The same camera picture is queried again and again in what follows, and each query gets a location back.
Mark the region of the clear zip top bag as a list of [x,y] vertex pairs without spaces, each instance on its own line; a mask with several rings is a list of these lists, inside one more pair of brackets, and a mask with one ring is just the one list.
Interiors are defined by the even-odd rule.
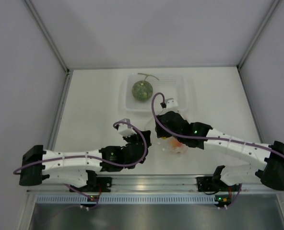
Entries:
[[155,131],[155,120],[153,117],[151,117],[144,126],[144,131],[147,130],[151,131],[151,143],[160,146],[162,148],[162,151],[164,152],[184,154],[188,150],[188,147],[186,145],[182,144],[174,137],[157,138]]

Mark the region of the green netted fake melon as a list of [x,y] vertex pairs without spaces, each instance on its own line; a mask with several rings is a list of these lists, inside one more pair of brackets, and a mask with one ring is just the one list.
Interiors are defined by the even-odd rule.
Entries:
[[135,100],[138,102],[146,102],[148,101],[152,95],[153,95],[153,87],[150,82],[148,82],[146,79],[148,77],[153,77],[156,80],[159,80],[156,76],[151,74],[145,74],[145,73],[138,73],[138,75],[143,75],[145,78],[143,80],[137,81],[134,83],[131,93]]

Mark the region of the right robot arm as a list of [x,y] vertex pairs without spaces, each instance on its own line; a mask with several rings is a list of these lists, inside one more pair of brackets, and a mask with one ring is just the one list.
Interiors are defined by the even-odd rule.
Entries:
[[261,182],[273,190],[284,191],[284,143],[245,142],[208,124],[190,123],[174,111],[155,115],[154,119],[158,138],[173,137],[189,148],[219,152],[246,162],[240,166],[218,166],[212,178],[217,190],[229,185]]

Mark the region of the pink fake food piece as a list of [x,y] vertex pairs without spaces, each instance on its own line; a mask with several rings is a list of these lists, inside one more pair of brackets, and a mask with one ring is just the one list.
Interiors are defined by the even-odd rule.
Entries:
[[170,137],[168,139],[168,146],[169,146],[169,150],[175,154],[183,154],[188,150],[188,147],[185,144],[179,142],[174,137]]

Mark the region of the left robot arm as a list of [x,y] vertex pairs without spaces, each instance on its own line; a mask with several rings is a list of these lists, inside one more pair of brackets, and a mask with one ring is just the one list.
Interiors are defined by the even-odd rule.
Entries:
[[14,171],[21,186],[68,184],[93,191],[101,172],[120,172],[144,163],[151,146],[151,132],[132,132],[123,138],[124,146],[107,146],[85,152],[60,152],[33,146],[23,155],[22,165]]

